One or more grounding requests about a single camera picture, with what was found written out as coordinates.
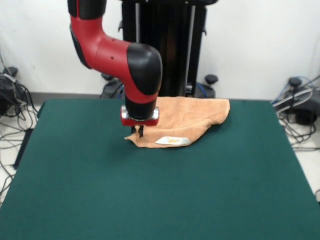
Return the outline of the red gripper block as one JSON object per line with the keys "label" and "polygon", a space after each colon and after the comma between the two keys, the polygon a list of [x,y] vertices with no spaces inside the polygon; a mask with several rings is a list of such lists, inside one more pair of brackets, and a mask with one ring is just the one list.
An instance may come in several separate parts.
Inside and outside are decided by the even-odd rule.
{"label": "red gripper block", "polygon": [[153,115],[151,118],[147,120],[136,120],[129,116],[129,112],[125,105],[121,106],[120,111],[121,123],[123,126],[131,127],[131,133],[135,134],[137,129],[135,126],[140,126],[138,129],[139,137],[142,138],[144,136],[144,126],[154,127],[158,125],[160,119],[160,109],[158,107],[155,108]]}

